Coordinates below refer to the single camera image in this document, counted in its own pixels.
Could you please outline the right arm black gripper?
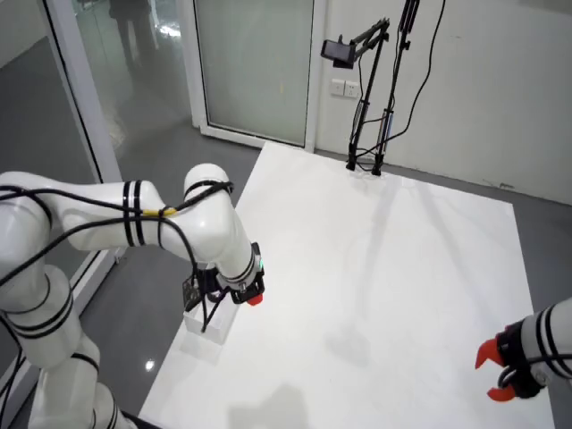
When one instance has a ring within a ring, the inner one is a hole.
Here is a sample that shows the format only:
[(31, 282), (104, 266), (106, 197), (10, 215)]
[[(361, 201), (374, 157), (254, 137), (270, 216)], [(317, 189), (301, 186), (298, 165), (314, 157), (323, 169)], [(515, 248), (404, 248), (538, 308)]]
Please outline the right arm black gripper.
[(485, 341), (478, 349), (475, 369), (487, 360), (505, 367), (498, 381), (487, 395), (494, 401), (535, 397), (547, 384), (546, 372), (538, 369), (547, 357), (539, 322), (517, 322), (507, 327), (496, 338)]

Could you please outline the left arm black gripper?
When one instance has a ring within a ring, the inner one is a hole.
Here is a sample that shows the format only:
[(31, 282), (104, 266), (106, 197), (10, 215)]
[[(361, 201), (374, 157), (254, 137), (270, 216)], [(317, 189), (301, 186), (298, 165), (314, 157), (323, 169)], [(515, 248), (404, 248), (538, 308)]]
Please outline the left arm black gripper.
[(263, 301), (265, 293), (264, 276), (257, 274), (252, 281), (238, 285), (220, 284), (222, 291), (231, 295), (231, 300), (236, 305), (249, 304), (252, 307)]

